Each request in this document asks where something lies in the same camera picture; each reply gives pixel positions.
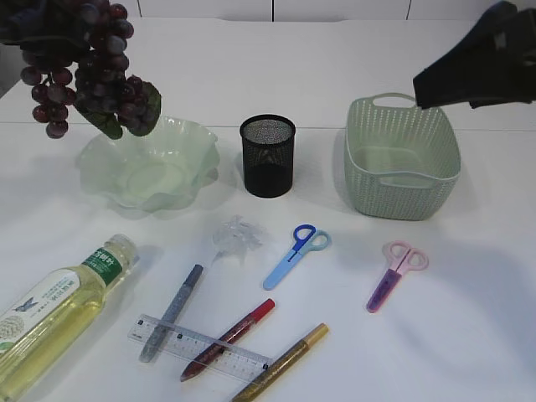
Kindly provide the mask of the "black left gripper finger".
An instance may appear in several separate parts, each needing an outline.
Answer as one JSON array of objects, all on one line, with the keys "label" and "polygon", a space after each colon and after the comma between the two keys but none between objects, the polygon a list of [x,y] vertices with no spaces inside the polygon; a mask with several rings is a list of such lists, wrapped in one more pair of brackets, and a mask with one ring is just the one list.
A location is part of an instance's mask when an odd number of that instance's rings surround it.
[{"label": "black left gripper finger", "polygon": [[534,102],[535,9],[495,3],[455,47],[413,79],[413,86],[422,109]]}]

